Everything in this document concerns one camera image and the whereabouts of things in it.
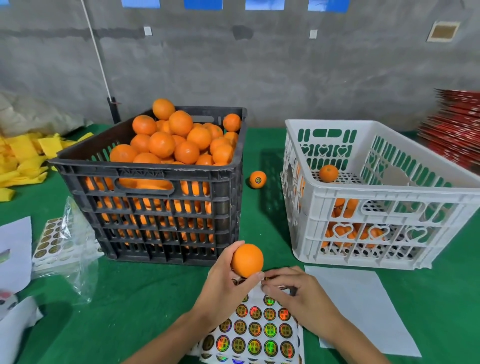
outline round sticker on orange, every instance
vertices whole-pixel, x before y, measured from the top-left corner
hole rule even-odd
[[[221,332],[229,332],[232,328],[232,322],[228,318],[225,322],[221,323],[219,327]]]
[[[264,317],[268,320],[268,321],[272,321],[275,319],[276,317],[276,312],[273,308],[266,308],[265,311],[264,311]]]
[[[290,320],[290,312],[288,312],[288,310],[286,308],[280,308],[278,310],[278,317],[282,321],[288,321],[288,320]]]
[[[252,355],[258,355],[262,351],[262,344],[257,339],[248,342],[248,352]]]
[[[247,306],[244,304],[241,304],[240,306],[237,307],[237,310],[235,311],[239,317],[245,317],[247,315]]]
[[[257,322],[252,322],[248,325],[248,332],[252,336],[258,336],[262,333],[262,327]]]
[[[208,335],[205,338],[204,343],[202,344],[202,349],[206,352],[209,351],[213,347],[214,342],[215,338],[213,337],[213,335]]]
[[[278,345],[273,340],[267,340],[264,344],[264,351],[269,357],[274,357],[278,353]]]
[[[244,334],[245,331],[247,330],[247,324],[245,324],[245,321],[243,320],[237,320],[233,325],[233,329],[239,335]]]
[[[264,326],[264,333],[269,338],[272,338],[273,336],[276,335],[276,326],[274,324],[272,324],[271,322],[269,322],[268,324],[266,324]]]
[[[290,341],[284,341],[280,344],[280,351],[282,355],[285,356],[287,359],[293,358],[295,355],[295,349]]]
[[[232,350],[235,352],[235,354],[242,354],[245,350],[245,340],[242,338],[233,339]]]
[[[250,309],[250,317],[253,318],[254,320],[258,320],[260,317],[262,317],[262,311],[260,308],[257,306],[253,306]]]
[[[279,327],[280,335],[284,338],[289,339],[292,337],[293,331],[289,324],[281,324]]]
[[[216,340],[216,349],[219,352],[227,351],[229,346],[230,346],[230,340],[228,340],[228,336],[226,335],[219,336],[218,339]]]
[[[264,304],[266,304],[267,306],[273,306],[275,304],[275,300],[272,297],[268,297],[267,295],[265,295]]]

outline green table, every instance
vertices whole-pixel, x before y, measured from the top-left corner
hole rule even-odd
[[[89,129],[98,132],[103,127]],[[262,249],[265,269],[302,266],[290,248],[280,185],[285,134],[285,129],[250,129],[243,154],[245,176],[254,170],[268,175],[261,190],[244,186],[240,223],[240,238]],[[55,172],[43,184],[15,189],[15,199],[0,204],[0,225],[30,215],[36,244],[46,220],[63,214],[68,190]],[[478,243],[479,222],[477,214],[432,270],[376,269],[423,355],[423,359],[390,356],[393,363],[480,363],[480,278],[478,257],[471,250]],[[63,277],[36,279],[19,296],[35,296],[45,317],[27,330],[18,364],[119,363],[192,307],[207,272],[205,267],[121,263],[102,257],[96,292],[88,305],[78,304]],[[308,364],[342,362],[336,351],[321,349],[309,332],[305,356]],[[182,360],[196,362],[192,357]]]

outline black plastic crate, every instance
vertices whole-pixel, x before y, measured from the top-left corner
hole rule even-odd
[[[242,127],[232,162],[220,167],[110,162],[112,148],[129,144],[135,136],[134,118],[60,151],[49,161],[111,259],[211,266],[238,239],[247,110],[175,108],[189,113],[194,122],[198,122],[195,116],[212,117],[222,130],[225,116],[239,115]],[[152,110],[143,115],[156,119]],[[119,178],[167,180],[173,188],[129,189]]]

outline white pipe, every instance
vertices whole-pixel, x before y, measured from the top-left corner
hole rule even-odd
[[[107,78],[105,77],[105,72],[103,71],[102,60],[100,58],[100,53],[98,53],[98,48],[96,46],[95,36],[93,35],[92,25],[90,24],[90,19],[88,18],[87,8],[85,7],[84,0],[80,0],[82,2],[82,6],[84,7],[85,17],[87,18],[88,29],[90,29],[90,35],[92,36],[93,46],[95,47],[96,57],[98,58],[98,63],[100,64],[100,70],[102,71],[103,82],[105,83],[105,88],[107,89],[108,99],[110,102],[112,101],[112,96],[110,95],[110,90],[107,84]]]

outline left hand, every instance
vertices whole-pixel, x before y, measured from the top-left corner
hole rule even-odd
[[[208,272],[202,292],[193,306],[192,311],[205,320],[209,331],[226,321],[248,292],[265,276],[263,272],[258,272],[238,286],[233,284],[234,274],[230,264],[233,253],[243,244],[245,241],[234,242],[224,249]]]

